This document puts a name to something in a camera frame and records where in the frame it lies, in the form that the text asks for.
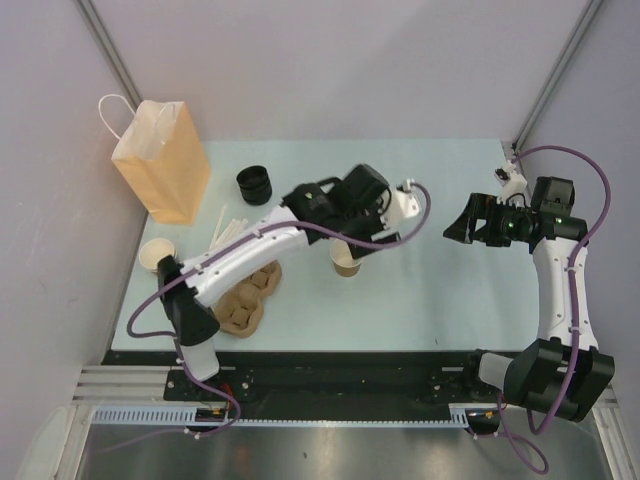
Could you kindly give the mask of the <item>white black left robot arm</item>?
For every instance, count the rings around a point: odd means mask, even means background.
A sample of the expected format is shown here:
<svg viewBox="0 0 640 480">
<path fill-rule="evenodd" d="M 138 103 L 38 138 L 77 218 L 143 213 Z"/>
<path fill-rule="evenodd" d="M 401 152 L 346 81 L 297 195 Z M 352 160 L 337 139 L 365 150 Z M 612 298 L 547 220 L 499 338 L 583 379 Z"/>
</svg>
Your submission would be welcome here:
<svg viewBox="0 0 640 480">
<path fill-rule="evenodd" d="M 158 265 L 160 301 L 189 371 L 187 389 L 202 400 L 220 390 L 214 346 L 220 321 L 211 307 L 225 293 L 279 255 L 326 239 L 326 229 L 370 242 L 386 227 L 395 200 L 396 193 L 378 171 L 358 164 L 342 179 L 298 185 L 252 229 L 222 246 L 189 261 L 163 258 Z"/>
</svg>

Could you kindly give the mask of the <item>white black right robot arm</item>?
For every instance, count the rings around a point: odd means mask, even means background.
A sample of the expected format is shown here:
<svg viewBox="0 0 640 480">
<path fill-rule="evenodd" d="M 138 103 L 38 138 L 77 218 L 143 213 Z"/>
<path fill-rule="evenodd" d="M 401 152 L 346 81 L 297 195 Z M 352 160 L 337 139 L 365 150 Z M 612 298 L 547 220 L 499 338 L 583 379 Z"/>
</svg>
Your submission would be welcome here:
<svg viewBox="0 0 640 480">
<path fill-rule="evenodd" d="M 484 401 L 496 389 L 508 403 L 580 422 L 612 380 L 615 363 L 599 350 L 586 302 L 585 220 L 572 216 L 575 189 L 557 177 L 537 179 L 525 205 L 524 177 L 506 168 L 495 175 L 500 195 L 473 193 L 444 237 L 489 247 L 528 245 L 539 287 L 537 338 L 513 358 L 475 351 L 461 376 L 463 393 Z"/>
</svg>

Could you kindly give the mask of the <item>brown paper coffee cup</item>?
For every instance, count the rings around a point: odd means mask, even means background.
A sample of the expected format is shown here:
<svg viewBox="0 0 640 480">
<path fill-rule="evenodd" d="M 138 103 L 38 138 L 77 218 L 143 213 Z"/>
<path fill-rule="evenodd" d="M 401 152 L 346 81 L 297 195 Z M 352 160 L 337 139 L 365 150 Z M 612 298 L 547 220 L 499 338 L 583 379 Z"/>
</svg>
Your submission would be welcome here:
<svg viewBox="0 0 640 480">
<path fill-rule="evenodd" d="M 361 267 L 361 261 L 352 257 L 349 244 L 343 240 L 334 240 L 330 246 L 330 258 L 336 273 L 342 277 L 355 276 Z"/>
</svg>

